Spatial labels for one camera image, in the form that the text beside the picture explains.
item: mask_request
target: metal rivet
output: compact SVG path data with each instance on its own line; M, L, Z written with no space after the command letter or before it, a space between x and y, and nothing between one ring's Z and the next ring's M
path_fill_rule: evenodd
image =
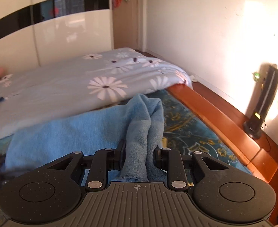
M172 186L177 189L184 188L187 184L183 181L174 181L172 182Z
M102 186L102 183L99 181L91 181L87 184L91 189L97 189Z

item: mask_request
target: bed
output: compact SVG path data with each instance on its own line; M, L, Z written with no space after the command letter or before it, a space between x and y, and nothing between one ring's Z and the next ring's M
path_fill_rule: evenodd
M190 107L188 94L193 92L181 68L130 48L88 54L8 75L0 81L0 97L5 98L0 103L0 154L6 153L12 135L19 129L107 107L143 93L162 100L164 146L184 155L193 151L209 153L269 182L275 167L264 176L252 163L256 156L243 153L195 106ZM195 103L199 103L197 98L193 97ZM255 155L259 150L254 147Z

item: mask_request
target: wooden bed frame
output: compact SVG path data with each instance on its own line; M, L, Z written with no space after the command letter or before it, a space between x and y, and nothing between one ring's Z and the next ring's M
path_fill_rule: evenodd
M184 84L176 84L167 90L213 130L254 176L270 182L278 164L229 117Z

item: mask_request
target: power cord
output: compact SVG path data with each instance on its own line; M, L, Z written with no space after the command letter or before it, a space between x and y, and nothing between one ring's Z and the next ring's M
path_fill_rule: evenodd
M265 120L264 120L264 124L265 124L265 137L266 137L266 140L267 140L268 145L269 145L269 150L266 150L266 152L269 152L271 150L271 145L270 145L270 142L267 138L267 126L266 126Z

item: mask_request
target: crosshair symbol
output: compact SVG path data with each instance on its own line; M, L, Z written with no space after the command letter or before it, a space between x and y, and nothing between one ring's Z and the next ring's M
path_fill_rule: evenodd
M135 188L136 190L138 190L138 189L141 189L142 186L140 186L140 185L135 185L134 188Z

